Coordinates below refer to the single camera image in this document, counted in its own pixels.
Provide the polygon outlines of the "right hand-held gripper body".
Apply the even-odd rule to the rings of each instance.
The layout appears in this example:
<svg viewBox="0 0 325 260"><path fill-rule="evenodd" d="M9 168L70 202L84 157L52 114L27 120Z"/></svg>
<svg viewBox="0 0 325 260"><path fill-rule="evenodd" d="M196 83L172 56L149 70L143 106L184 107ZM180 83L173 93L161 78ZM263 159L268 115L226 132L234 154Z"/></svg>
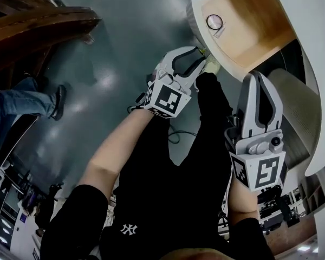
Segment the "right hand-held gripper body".
<svg viewBox="0 0 325 260"><path fill-rule="evenodd" d="M225 139L235 177L246 188L259 191L278 183L285 158L281 129L242 139L233 127Z"/></svg>

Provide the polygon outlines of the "person's pale yellow right shoe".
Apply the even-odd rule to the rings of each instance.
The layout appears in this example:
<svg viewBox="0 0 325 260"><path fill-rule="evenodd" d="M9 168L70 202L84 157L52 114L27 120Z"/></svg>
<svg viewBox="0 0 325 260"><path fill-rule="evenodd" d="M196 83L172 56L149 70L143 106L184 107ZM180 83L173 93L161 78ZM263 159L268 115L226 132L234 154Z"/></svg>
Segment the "person's pale yellow right shoe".
<svg viewBox="0 0 325 260"><path fill-rule="evenodd" d="M212 73L212 74L217 74L221 68L220 63L216 60L216 58L212 55L209 54L206 58L205 66L202 69L202 73Z"/></svg>

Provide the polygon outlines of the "large white wooden drawer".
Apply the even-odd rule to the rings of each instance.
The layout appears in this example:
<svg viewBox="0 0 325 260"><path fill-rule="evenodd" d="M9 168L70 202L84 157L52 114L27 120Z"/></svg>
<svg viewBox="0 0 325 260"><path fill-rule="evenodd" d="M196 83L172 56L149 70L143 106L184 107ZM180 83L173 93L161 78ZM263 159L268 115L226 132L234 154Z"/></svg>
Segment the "large white wooden drawer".
<svg viewBox="0 0 325 260"><path fill-rule="evenodd" d="M186 14L202 47L238 81L297 38L279 0L190 0ZM223 19L220 30L208 28L211 14Z"/></svg>

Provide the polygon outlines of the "white curved desk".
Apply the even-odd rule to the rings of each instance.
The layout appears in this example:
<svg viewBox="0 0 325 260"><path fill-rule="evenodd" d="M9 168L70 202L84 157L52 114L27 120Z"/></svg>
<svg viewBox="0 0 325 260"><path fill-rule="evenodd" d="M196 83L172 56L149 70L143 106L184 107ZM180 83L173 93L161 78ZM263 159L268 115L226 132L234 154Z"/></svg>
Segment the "white curved desk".
<svg viewBox="0 0 325 260"><path fill-rule="evenodd" d="M325 167L325 0L279 0L313 69L321 103L321 127L305 176Z"/></svg>

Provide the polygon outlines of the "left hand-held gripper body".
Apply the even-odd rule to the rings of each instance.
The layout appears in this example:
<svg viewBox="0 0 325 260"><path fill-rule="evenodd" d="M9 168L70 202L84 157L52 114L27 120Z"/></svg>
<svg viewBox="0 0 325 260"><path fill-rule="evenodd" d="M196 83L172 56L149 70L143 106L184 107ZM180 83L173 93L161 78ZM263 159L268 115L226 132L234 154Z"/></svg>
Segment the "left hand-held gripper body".
<svg viewBox="0 0 325 260"><path fill-rule="evenodd" d="M191 87L196 78L195 67L183 73L170 74L166 66L156 66L154 80L148 84L145 109L162 118L175 118L191 99Z"/></svg>

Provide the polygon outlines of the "person's right forearm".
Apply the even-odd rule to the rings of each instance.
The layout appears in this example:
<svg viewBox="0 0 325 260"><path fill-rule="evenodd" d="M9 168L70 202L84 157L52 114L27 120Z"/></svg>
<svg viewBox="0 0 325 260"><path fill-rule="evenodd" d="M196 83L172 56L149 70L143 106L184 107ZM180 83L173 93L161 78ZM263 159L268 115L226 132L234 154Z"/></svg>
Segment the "person's right forearm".
<svg viewBox="0 0 325 260"><path fill-rule="evenodd" d="M229 224L234 226L247 218L259 220L257 203L257 194L251 192L233 175L227 199Z"/></svg>

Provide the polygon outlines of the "black t-shirt with white logo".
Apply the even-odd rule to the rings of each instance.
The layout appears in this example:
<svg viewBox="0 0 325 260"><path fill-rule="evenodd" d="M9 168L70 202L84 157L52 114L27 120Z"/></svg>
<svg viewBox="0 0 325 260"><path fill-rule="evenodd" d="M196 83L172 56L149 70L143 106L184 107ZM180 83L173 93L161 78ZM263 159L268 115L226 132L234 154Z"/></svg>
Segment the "black t-shirt with white logo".
<svg viewBox="0 0 325 260"><path fill-rule="evenodd" d="M219 213L231 174L218 165L184 161L140 162L120 174L114 221L105 226L107 197L96 187L73 189L42 237L41 260L162 260L180 249L211 249L234 260L275 260L256 218L218 234Z"/></svg>

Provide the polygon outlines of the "small round white disc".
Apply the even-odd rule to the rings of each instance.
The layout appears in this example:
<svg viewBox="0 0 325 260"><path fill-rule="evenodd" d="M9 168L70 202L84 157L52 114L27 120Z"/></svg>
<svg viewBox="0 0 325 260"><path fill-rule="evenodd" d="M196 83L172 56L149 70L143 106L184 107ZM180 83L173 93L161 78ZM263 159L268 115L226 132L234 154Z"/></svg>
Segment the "small round white disc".
<svg viewBox="0 0 325 260"><path fill-rule="evenodd" d="M220 30L223 26L223 19L216 14L211 14L206 19L206 24L211 30Z"/></svg>

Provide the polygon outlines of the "person's black trousers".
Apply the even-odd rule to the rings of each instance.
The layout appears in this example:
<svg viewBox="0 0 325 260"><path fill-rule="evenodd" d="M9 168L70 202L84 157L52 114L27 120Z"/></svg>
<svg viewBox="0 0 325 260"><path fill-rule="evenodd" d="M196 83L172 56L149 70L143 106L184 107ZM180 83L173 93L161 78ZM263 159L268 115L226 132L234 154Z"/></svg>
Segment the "person's black trousers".
<svg viewBox="0 0 325 260"><path fill-rule="evenodd" d="M180 168L190 175L229 180L231 161L225 147L225 127L232 108L213 73L202 73L196 79L200 129Z"/></svg>

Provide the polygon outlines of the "grey shelf unit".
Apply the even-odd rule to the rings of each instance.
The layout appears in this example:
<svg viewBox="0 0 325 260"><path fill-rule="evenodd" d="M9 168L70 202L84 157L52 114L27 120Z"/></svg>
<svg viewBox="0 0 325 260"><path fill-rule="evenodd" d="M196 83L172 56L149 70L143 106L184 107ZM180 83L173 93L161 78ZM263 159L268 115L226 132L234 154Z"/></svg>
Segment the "grey shelf unit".
<svg viewBox="0 0 325 260"><path fill-rule="evenodd" d="M307 215L313 215L325 207L325 195L317 175L303 176L298 188Z"/></svg>

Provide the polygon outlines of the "person's left forearm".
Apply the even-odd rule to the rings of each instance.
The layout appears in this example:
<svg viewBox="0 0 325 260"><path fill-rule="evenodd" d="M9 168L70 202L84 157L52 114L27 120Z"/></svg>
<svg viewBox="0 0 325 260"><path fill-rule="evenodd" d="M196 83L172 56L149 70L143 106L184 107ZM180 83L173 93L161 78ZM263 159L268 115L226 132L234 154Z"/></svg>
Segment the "person's left forearm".
<svg viewBox="0 0 325 260"><path fill-rule="evenodd" d="M109 199L120 171L153 117L145 109L136 109L125 117L92 156L79 185L92 186Z"/></svg>

